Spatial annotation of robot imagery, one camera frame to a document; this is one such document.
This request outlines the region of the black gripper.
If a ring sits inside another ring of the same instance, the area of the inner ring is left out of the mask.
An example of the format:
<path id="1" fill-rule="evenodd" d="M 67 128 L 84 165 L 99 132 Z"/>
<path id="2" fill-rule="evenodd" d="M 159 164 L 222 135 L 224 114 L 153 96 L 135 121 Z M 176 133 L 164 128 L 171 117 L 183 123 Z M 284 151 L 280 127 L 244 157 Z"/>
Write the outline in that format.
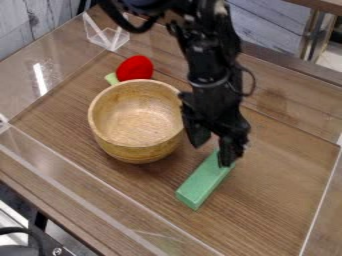
<path id="1" fill-rule="evenodd" d="M 242 79 L 190 80 L 190 85 L 191 91 L 178 95 L 190 143 L 199 148 L 215 134 L 219 137 L 218 164 L 230 167 L 244 154 L 251 129 L 240 113 L 242 99 L 247 96 Z"/>

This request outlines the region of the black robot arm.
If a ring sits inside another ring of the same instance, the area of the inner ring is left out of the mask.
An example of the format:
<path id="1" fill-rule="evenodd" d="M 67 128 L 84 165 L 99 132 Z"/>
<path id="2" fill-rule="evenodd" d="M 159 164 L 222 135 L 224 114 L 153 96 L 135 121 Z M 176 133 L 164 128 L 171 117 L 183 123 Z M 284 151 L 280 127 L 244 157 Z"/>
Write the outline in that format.
<path id="1" fill-rule="evenodd" d="M 243 156 L 250 124 L 239 107 L 252 95 L 243 88 L 248 69 L 238 62 L 242 42 L 224 0 L 99 0 L 99 6 L 127 32 L 147 32 L 166 13 L 180 19 L 166 24 L 188 64 L 188 92 L 179 93 L 182 119 L 194 147 L 219 138 L 218 165 Z"/>

